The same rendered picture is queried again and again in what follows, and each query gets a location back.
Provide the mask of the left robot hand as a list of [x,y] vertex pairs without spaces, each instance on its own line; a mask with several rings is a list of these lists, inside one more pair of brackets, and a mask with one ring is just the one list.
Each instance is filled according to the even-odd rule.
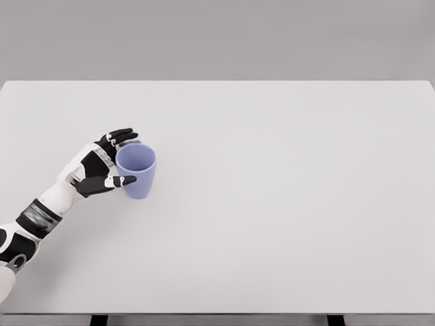
[[133,175],[116,176],[110,171],[116,166],[118,150],[122,146],[138,143],[138,136],[132,128],[104,134],[99,140],[86,145],[64,167],[57,181],[66,182],[84,198],[135,183],[137,178]]

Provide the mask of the light blue cup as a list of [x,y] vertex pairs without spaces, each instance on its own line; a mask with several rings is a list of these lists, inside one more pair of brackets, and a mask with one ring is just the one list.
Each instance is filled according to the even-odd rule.
[[154,150],[143,143],[127,143],[119,148],[115,159],[120,176],[136,177],[136,181],[124,185],[126,195],[134,199],[145,198],[152,188],[156,172]]

